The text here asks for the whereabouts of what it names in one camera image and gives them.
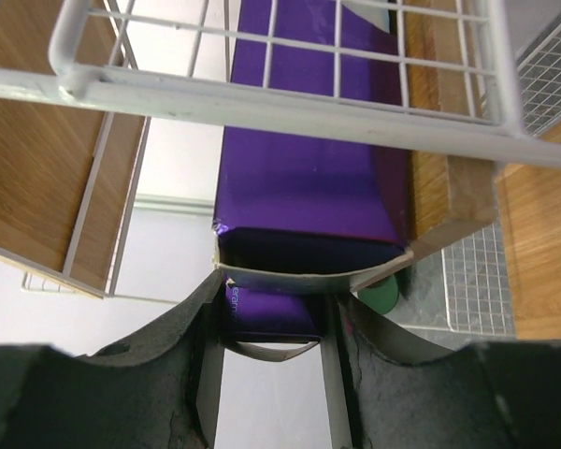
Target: purple foil wrapping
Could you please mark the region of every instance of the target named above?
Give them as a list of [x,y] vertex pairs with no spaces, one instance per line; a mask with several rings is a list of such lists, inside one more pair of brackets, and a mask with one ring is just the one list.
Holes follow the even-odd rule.
[[[239,31],[267,34],[270,3],[243,0]],[[333,45],[335,5],[330,0],[280,1],[275,36]],[[342,23],[344,47],[396,53],[394,36],[345,7]],[[231,81],[261,86],[265,54],[265,44],[238,40]],[[332,96],[333,64],[332,53],[275,45],[270,87]],[[340,67],[342,97],[399,104],[397,65],[342,55]],[[223,252],[239,229],[277,231],[342,239],[342,244],[368,242],[375,254],[372,265],[379,265],[407,246],[407,185],[405,151],[226,127],[214,227]],[[330,244],[329,239],[321,245]],[[377,242],[384,246],[374,246]],[[330,253],[344,253],[344,248]]]
[[305,343],[324,337],[324,299],[226,287],[221,332],[236,341]]

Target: wood grain surface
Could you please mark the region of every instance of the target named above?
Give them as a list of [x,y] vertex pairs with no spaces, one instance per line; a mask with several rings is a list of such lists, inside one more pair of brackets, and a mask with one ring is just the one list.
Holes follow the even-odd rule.
[[[454,0],[405,0],[408,5],[456,11]],[[405,14],[408,56],[462,63],[457,22],[427,15]],[[473,61],[470,31],[467,54]],[[416,108],[468,115],[464,74],[420,65],[408,70],[410,100]],[[477,81],[472,79],[475,110]],[[414,229],[411,248],[419,260],[496,219],[494,163],[426,152],[412,154]]]
[[[61,4],[60,0],[0,1],[0,67],[52,73],[48,45]],[[89,20],[78,58],[101,65],[113,42],[108,21]],[[0,99],[0,248],[46,268],[63,268],[103,116],[98,111]],[[128,185],[128,159],[137,149],[132,145],[140,126],[138,117],[117,118],[105,155],[109,163],[101,174],[116,187],[106,194],[105,181],[98,180],[95,196],[108,200],[100,206],[92,204],[83,229],[94,243],[86,247],[88,239],[81,241],[79,264],[87,266],[91,275],[78,270],[74,274],[97,288],[106,281],[104,266],[111,258],[107,249],[116,237],[112,226],[116,222],[118,228],[122,214],[122,185]],[[99,221],[92,218],[95,214],[100,215]],[[89,252],[94,261],[81,262]]]
[[[561,123],[542,136],[561,142]],[[561,339],[561,170],[509,166],[498,202],[519,339]]]

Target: white frame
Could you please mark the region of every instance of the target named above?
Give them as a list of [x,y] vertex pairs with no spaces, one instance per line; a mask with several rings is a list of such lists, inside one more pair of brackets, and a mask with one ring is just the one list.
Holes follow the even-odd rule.
[[[420,8],[405,6],[402,2],[394,5],[372,0],[338,1],[396,10],[398,17],[402,17],[404,11],[420,12]],[[80,65],[74,61],[74,55],[90,13],[120,19],[123,27],[126,27],[126,21],[133,20],[193,29],[198,32],[198,36],[202,32],[214,33],[219,36],[259,40],[268,46],[282,43],[332,51],[335,54],[362,53],[342,49],[340,46],[288,41],[271,34],[256,36],[208,28],[201,22],[190,24],[144,18],[133,15],[131,8],[125,13],[114,9],[100,12],[91,10],[91,0],[65,0],[63,3],[49,51],[50,63],[58,75],[40,75],[0,68],[0,97],[350,140],[501,162],[561,167],[561,144],[542,142],[525,133],[504,0],[484,0],[477,3],[485,9],[485,15],[480,18],[463,14],[460,1],[457,2],[457,13],[423,8],[421,10],[435,16],[456,18],[460,22],[460,36],[463,20],[480,22],[482,26],[487,27],[489,33],[486,34],[486,42],[481,49],[489,46],[494,49],[492,52],[488,51],[492,69],[413,60],[403,55],[402,44],[399,45],[401,54],[398,56],[372,53],[375,56],[367,54],[366,57],[398,62],[401,66],[415,63],[460,70],[467,74],[467,79],[470,74],[486,75],[494,81],[493,87],[498,92],[498,95],[492,92],[492,97],[497,98],[496,109],[500,117],[497,118],[497,123],[492,124],[474,117],[459,117],[458,120],[454,120],[452,114],[414,110],[408,108],[407,101],[405,107],[371,107],[369,104],[362,105],[362,102],[337,98],[337,95],[323,98],[317,95],[167,76],[111,65]],[[119,43],[121,40],[128,42],[124,30],[117,39]]]

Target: white metal frame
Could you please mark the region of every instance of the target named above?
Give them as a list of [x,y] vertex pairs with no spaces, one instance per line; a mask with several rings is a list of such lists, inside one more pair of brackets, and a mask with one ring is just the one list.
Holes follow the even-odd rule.
[[[129,189],[131,193],[137,188],[138,177],[134,177],[132,180],[132,186]],[[47,274],[50,278],[46,278],[44,275],[36,275],[32,271],[25,271],[22,276],[21,290],[27,293],[34,294],[76,294],[76,293],[90,293],[95,296],[100,297],[116,297],[119,299],[133,299],[139,301],[147,302],[159,302],[165,304],[177,304],[178,301],[171,301],[167,299],[159,299],[154,297],[139,297],[130,295],[120,295],[116,292],[117,282],[119,279],[119,274],[122,265],[122,256],[124,252],[124,243],[126,241],[126,234],[128,232],[128,225],[130,223],[130,216],[133,210],[150,210],[153,212],[163,212],[163,213],[174,213],[183,214],[190,216],[204,216],[212,217],[214,213],[214,203],[211,201],[200,200],[200,199],[190,199],[190,198],[178,198],[174,196],[154,196],[154,195],[142,195],[138,194],[135,196],[135,201],[127,202],[125,205],[125,210],[123,213],[121,229],[119,231],[119,237],[117,238],[117,245],[114,250],[113,261],[110,267],[110,273],[108,276],[108,289],[107,292],[101,292],[99,290],[92,289],[87,285],[71,280],[70,277],[65,277],[61,272],[49,271]],[[12,258],[12,255],[3,254],[6,257]],[[31,268],[36,268],[37,271],[46,271],[40,266],[30,265],[28,261],[23,259],[20,260],[22,264],[30,266]]]
[[[271,1],[273,8],[269,32],[267,36],[260,36],[206,26],[201,20],[198,23],[187,23],[139,16],[133,14],[134,2],[129,3],[125,12],[120,12],[112,7],[115,4],[113,0],[109,0],[110,10],[91,8],[91,0],[65,0],[49,50],[50,63],[56,75],[0,68],[0,97],[189,122],[235,125],[503,162],[561,167],[561,145],[545,143],[525,133],[504,0],[477,0],[477,10],[473,12],[464,12],[461,0],[457,1],[456,12],[412,7],[404,5],[402,1],[389,4],[374,0],[336,0],[337,11],[340,11],[341,5],[350,3],[395,10],[400,29],[403,29],[403,16],[406,12],[457,20],[462,49],[466,43],[464,27],[472,24],[479,34],[479,38],[474,38],[474,41],[479,46],[482,66],[470,65],[463,55],[461,65],[407,57],[402,38],[398,45],[399,54],[390,55],[345,48],[338,41],[336,45],[323,45],[275,37],[274,21],[278,2]],[[204,11],[207,7],[208,1],[205,0]],[[117,39],[119,44],[128,43],[126,24],[129,22],[196,31],[196,51],[203,33],[226,37],[226,47],[228,38],[262,42],[268,49],[263,86],[258,88],[200,80],[191,77],[191,72],[190,76],[182,77],[150,73],[134,67],[114,67],[111,64],[78,64],[74,56],[84,24],[90,15],[118,20],[121,23]],[[340,27],[340,13],[337,15],[337,24]],[[279,44],[335,54],[333,95],[290,93],[269,88],[270,61],[274,45]],[[403,106],[341,98],[338,88],[339,61],[344,55],[399,64]],[[465,73],[465,95],[471,113],[464,116],[411,108],[405,76],[408,65],[424,65]],[[475,117],[476,114],[473,113],[475,107],[470,88],[472,77],[478,77],[486,85],[486,98],[490,103],[488,109],[496,112],[490,120]]]

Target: metal mesh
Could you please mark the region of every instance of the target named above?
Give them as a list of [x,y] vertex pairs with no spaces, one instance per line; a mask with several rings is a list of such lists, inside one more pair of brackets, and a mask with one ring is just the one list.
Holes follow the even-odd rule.
[[449,329],[514,335],[500,225],[485,227],[445,248],[442,257]]
[[[561,119],[561,16],[522,56],[525,125],[539,135]],[[442,251],[450,330],[515,335],[500,223]]]
[[539,135],[561,117],[561,23],[520,67],[527,131]]
[[[136,49],[135,54],[139,71],[158,72],[181,78],[228,82],[230,80],[230,67],[232,65],[235,44],[237,40],[246,40],[261,43],[263,48],[266,49],[261,83],[259,86],[244,86],[248,89],[259,88],[277,92],[278,90],[270,86],[274,52],[278,47],[292,47],[331,54],[334,60],[332,65],[334,82],[332,92],[328,94],[306,94],[291,91],[291,97],[317,98],[342,105],[407,112],[414,115],[438,117],[458,122],[494,123],[487,117],[482,117],[482,113],[477,108],[478,98],[480,98],[483,86],[493,85],[494,83],[489,81],[496,75],[494,62],[490,56],[487,56],[492,55],[492,50],[489,37],[490,26],[488,18],[485,12],[483,12],[483,0],[453,0],[451,4],[445,4],[449,7],[448,9],[414,7],[408,5],[404,0],[397,0],[395,4],[379,0],[335,0],[335,4],[332,7],[331,4],[333,2],[324,3],[325,7],[329,9],[324,13],[324,16],[333,22],[327,24],[328,26],[333,26],[334,29],[334,39],[331,42],[324,42],[323,40],[317,42],[304,41],[279,36],[276,21],[278,11],[282,6],[281,0],[269,0],[269,17],[266,26],[263,25],[263,29],[266,28],[267,31],[262,34],[246,33],[237,30],[238,0],[203,0],[199,10],[175,10],[175,13],[172,15],[165,15],[163,13],[158,17],[154,16],[153,9],[146,7],[148,2],[121,1],[119,2],[121,10],[115,5],[116,2],[108,1],[108,3],[108,8],[92,7],[88,10],[88,14],[90,20],[110,19],[118,26],[122,38],[118,40],[116,45],[120,45],[120,41],[125,40],[128,35],[131,45],[135,47],[134,36],[140,36],[141,34],[145,36],[148,31],[153,32],[155,30],[158,33],[163,33],[163,35],[166,33],[170,42],[175,42],[175,46],[179,45],[179,41],[182,39],[187,44],[183,48],[190,49],[189,51],[179,51],[175,55],[175,64],[167,67],[143,65],[139,51]],[[355,13],[355,11],[357,11],[357,15],[360,17],[365,17],[369,22],[375,24],[374,18],[378,16],[379,11],[383,13],[393,11],[395,13],[398,42],[397,54],[359,50],[348,41],[341,42],[341,37],[346,36],[343,32],[343,17],[345,14]],[[437,21],[433,22],[434,26],[451,26],[458,35],[458,42],[452,43],[453,48],[456,49],[456,54],[451,54],[447,59],[443,58],[443,60],[440,60],[438,57],[435,59],[411,57],[405,33],[405,27],[407,26],[406,17],[408,15],[416,17],[425,16],[428,20]],[[220,58],[219,64],[224,67],[225,72],[224,75],[214,78],[211,74],[208,77],[204,77],[204,74],[199,70],[199,61],[203,56],[204,48],[206,47],[205,43],[208,43],[208,49],[212,50],[212,46],[209,45],[212,42],[217,43],[217,50],[214,51],[223,56]],[[396,106],[374,101],[355,100],[344,96],[341,91],[342,67],[345,58],[350,57],[370,61],[384,61],[398,65],[402,105]],[[408,73],[409,69],[414,66],[460,74],[462,84],[465,86],[462,89],[462,94],[467,100],[465,110],[440,111],[413,107],[410,103]],[[130,69],[127,69],[127,71],[137,72],[137,70]],[[118,74],[121,77],[125,76],[120,69]]]

